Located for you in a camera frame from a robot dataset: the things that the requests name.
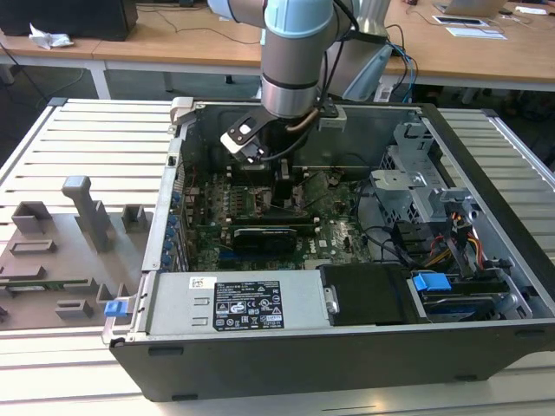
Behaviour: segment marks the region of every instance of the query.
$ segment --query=floor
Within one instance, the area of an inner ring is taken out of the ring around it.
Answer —
[[[95,86],[88,71],[45,67],[27,67],[25,70],[47,96],[96,98]],[[256,76],[233,76],[235,83],[230,85],[225,83],[223,75],[172,74],[172,93],[164,90],[161,73],[110,71],[108,77],[110,92],[115,100],[170,101],[184,95],[240,99],[252,97],[258,89]],[[490,96],[478,94],[469,106],[462,105],[460,97],[455,97],[459,92],[457,88],[445,88],[439,99],[440,107],[491,108],[502,114],[500,103],[505,91],[493,91]],[[0,165],[10,156],[44,106],[44,101],[22,72],[16,73],[11,86],[5,87],[0,81]],[[503,119],[541,159],[545,160],[555,150],[553,118],[542,122],[522,117]]]

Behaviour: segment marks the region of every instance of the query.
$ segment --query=blue cable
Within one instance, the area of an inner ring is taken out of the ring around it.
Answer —
[[[401,55],[403,61],[405,61],[407,63],[408,69],[410,71],[410,75],[408,77],[408,90],[407,93],[404,95],[402,102],[407,102],[408,99],[408,94],[410,93],[410,91],[413,89],[414,85],[415,85],[415,66],[412,62],[412,58],[410,56],[408,56],[404,50],[402,50],[401,48],[399,48],[397,45],[389,42],[389,46],[391,46],[393,49],[395,49],[399,55]]]

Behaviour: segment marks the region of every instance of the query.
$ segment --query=circuit board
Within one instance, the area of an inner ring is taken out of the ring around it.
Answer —
[[[342,181],[337,171],[305,173],[291,198],[277,206],[269,186],[237,184],[225,175],[201,179],[198,197],[186,209],[190,269],[313,270],[326,263],[371,261],[354,216],[356,184]],[[294,230],[294,252],[239,256],[233,236],[245,229]]]

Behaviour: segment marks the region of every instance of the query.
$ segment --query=crumpled paper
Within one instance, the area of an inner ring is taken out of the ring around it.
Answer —
[[[31,27],[29,39],[41,48],[52,49],[61,46],[73,45],[73,42],[71,42],[71,39],[69,39],[68,35],[65,35],[63,33],[46,33],[39,29],[36,29],[32,24],[29,24],[29,26]]]

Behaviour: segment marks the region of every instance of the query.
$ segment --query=computer case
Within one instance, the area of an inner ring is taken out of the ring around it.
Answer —
[[[0,29],[28,35],[29,23],[49,33],[125,41],[137,22],[134,0],[0,0]]]

